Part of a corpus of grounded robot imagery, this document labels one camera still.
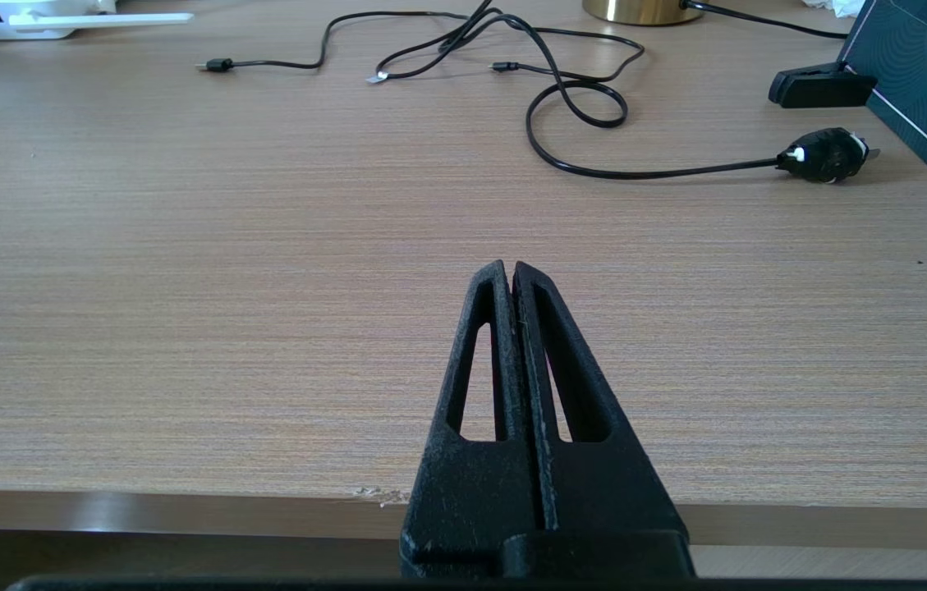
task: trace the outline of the floor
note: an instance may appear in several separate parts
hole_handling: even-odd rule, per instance
[[[706,577],[927,579],[925,550],[695,546]],[[0,531],[0,591],[31,575],[396,577],[397,543]]]

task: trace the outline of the wood grain texture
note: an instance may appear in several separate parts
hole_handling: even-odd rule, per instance
[[[680,504],[927,509],[927,168],[865,109],[766,101],[774,72],[830,61],[838,42],[502,3],[649,48],[617,83],[621,130],[542,109],[554,153],[690,166],[842,125],[883,147],[842,186],[558,173],[523,131],[548,80],[487,71],[538,62],[510,30],[375,87],[363,80],[381,57],[452,23],[343,26],[320,72],[192,70],[308,59],[324,22],[372,6],[128,3],[197,18],[0,44],[0,491],[407,491],[468,277],[504,258],[556,280]],[[626,55],[552,46],[568,70]],[[492,430],[478,410],[466,420]]]

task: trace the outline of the black power cord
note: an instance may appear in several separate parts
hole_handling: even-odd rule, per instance
[[[742,169],[747,168],[762,168],[775,166],[777,168],[785,169],[794,173],[794,175],[802,176],[802,178],[808,180],[817,180],[828,182],[826,179],[828,176],[831,176],[830,181],[841,180],[846,178],[846,176],[853,176],[854,173],[857,173],[858,169],[861,168],[861,165],[865,163],[865,157],[868,156],[869,150],[868,146],[865,145],[864,141],[858,139],[856,135],[850,134],[849,131],[846,131],[845,134],[826,134],[819,136],[819,142],[824,144],[828,142],[828,145],[819,145],[816,149],[805,149],[796,151],[796,147],[800,146],[797,142],[789,146],[789,149],[786,149],[780,153],[776,158],[763,158],[763,160],[749,160],[744,162],[736,162],[731,164],[719,164],[715,166],[702,166],[697,168],[678,168],[673,169],[672,171],[650,171],[650,172],[620,172],[620,171],[602,171],[598,168],[587,168],[585,166],[578,166],[575,164],[570,164],[560,158],[553,156],[543,145],[539,144],[539,140],[535,137],[534,128],[532,128],[532,117],[541,103],[543,103],[546,98],[552,96],[552,94],[561,94],[562,100],[565,101],[566,106],[569,107],[569,111],[572,111],[573,115],[579,117],[581,121],[587,123],[588,125],[594,125],[595,127],[602,128],[611,128],[619,127],[621,124],[627,120],[628,115],[628,106],[627,101],[624,99],[623,94],[618,93],[613,87],[606,85],[606,82],[613,81],[616,79],[624,68],[627,67],[629,63],[642,57],[645,52],[644,46],[637,44],[631,39],[626,39],[624,37],[618,37],[615,34],[602,34],[602,33],[587,33],[587,31],[582,30],[564,30],[564,29],[547,29],[547,27],[534,27],[525,22],[519,16],[504,14],[503,11],[499,10],[496,7],[489,7],[489,4],[492,4],[492,0],[483,0],[482,3],[478,6],[477,10],[473,12],[470,16],[452,14],[452,12],[436,12],[436,11],[367,11],[367,12],[355,12],[355,14],[337,16],[337,18],[332,19],[328,23],[328,26],[324,29],[324,36],[321,38],[321,48],[320,56],[318,59],[311,63],[295,63],[295,62],[284,62],[276,60],[254,60],[254,61],[243,61],[235,62],[227,57],[222,57],[222,59],[208,60],[205,64],[198,64],[197,68],[201,71],[230,71],[238,67],[247,67],[255,65],[274,65],[290,68],[300,68],[301,70],[316,70],[320,68],[325,61],[325,58],[328,55],[328,41],[331,38],[333,27],[343,21],[350,19],[359,19],[365,18],[366,16],[441,16],[442,18],[452,18],[463,20],[464,23],[458,26],[456,29],[449,30],[448,33],[442,34],[442,36],[432,39],[425,42],[425,44],[419,44],[411,46],[411,48],[404,48],[399,50],[399,52],[392,53],[392,55],[387,56],[385,59],[380,61],[376,66],[376,76],[369,78],[370,83],[380,83],[385,80],[399,80],[403,78],[411,78],[418,76],[430,70],[441,62],[441,60],[448,57],[449,53],[455,52],[455,50],[464,48],[467,44],[470,44],[471,41],[474,41],[475,38],[482,34],[483,31],[488,29],[493,24],[498,22],[503,22],[507,26],[511,27],[514,30],[523,31],[528,37],[531,38],[534,44],[537,44],[537,48],[543,54],[544,59],[547,60],[547,67],[537,67],[534,65],[522,64],[518,62],[496,62],[490,65],[493,71],[532,71],[535,74],[543,74],[547,76],[552,76],[554,78],[554,84],[547,87],[547,89],[541,91],[537,94],[535,98],[532,99],[530,107],[525,115],[525,132],[527,134],[528,140],[530,140],[530,145],[532,149],[546,161],[548,164],[553,167],[560,169],[560,171],[571,172],[573,175],[581,176],[594,176],[594,178],[599,179],[614,179],[614,180],[651,180],[651,179],[667,179],[672,178],[673,176],[691,176],[691,175],[704,175],[705,173],[710,172],[726,172],[726,171],[742,171]],[[635,52],[625,59],[619,67],[614,72],[611,72],[608,76],[590,76],[584,74],[576,74],[575,72],[562,71],[558,68],[558,64],[554,61],[554,56],[550,52],[550,48],[547,48],[546,42],[543,40],[541,34],[565,34],[566,36],[573,37],[587,37],[592,39],[602,39],[617,42],[617,44],[624,44],[629,46],[629,48],[635,49]],[[418,50],[430,48],[430,46],[438,45],[437,56],[433,60],[430,60],[429,63],[416,68],[413,71],[403,71],[403,72],[390,72],[385,70],[385,67],[388,64],[391,64],[399,57],[408,55],[408,53],[415,53]],[[569,89],[589,89],[597,90],[599,93],[606,94],[607,97],[613,99],[613,102],[616,102],[617,106],[620,108],[620,116],[614,117],[613,119],[599,119],[598,117],[592,117],[588,113],[584,112],[583,109],[580,109],[579,106],[576,106],[572,102],[572,98],[569,97]],[[807,139],[812,135],[805,135],[802,139]],[[855,150],[855,146],[850,144],[856,141],[860,146],[860,150]],[[796,161],[794,154],[811,154],[812,157],[819,158],[820,154],[833,153],[847,154],[845,158],[835,158],[831,162],[819,162],[819,161]],[[859,158],[854,158],[854,154],[859,154]]]
[[[827,39],[845,39],[846,37],[849,37],[849,34],[847,33],[831,33],[831,31],[827,30],[809,29],[809,27],[792,24],[790,22],[764,19],[762,16],[749,15],[747,12],[733,11],[730,10],[730,8],[716,7],[715,5],[708,4],[707,2],[697,2],[696,0],[681,0],[681,7],[693,8],[695,11],[713,12],[715,15],[733,16],[734,19],[741,19],[762,24],[772,24],[773,26],[782,26],[785,27],[785,29],[797,30],[800,31],[800,33],[815,34],[817,37],[825,37]]]

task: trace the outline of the black clip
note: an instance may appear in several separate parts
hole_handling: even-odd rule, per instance
[[[847,71],[845,62],[830,62],[778,72],[770,86],[770,101],[783,108],[864,106],[876,80]]]
[[[478,329],[493,345],[494,442],[460,435]],[[558,436],[550,379],[571,442]],[[475,274],[401,531],[410,576],[693,576],[688,534],[552,280]]]

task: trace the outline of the cable plug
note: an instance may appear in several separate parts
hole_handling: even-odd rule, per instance
[[[222,59],[208,60],[208,63],[198,63],[197,70],[200,71],[230,71],[233,70],[233,60],[229,57]]]
[[[865,162],[879,156],[865,140],[842,127],[830,127],[803,135],[778,154],[779,171],[789,171],[807,181],[836,183],[854,176]]]
[[[518,62],[493,62],[489,64],[492,71],[515,71],[518,70]]]

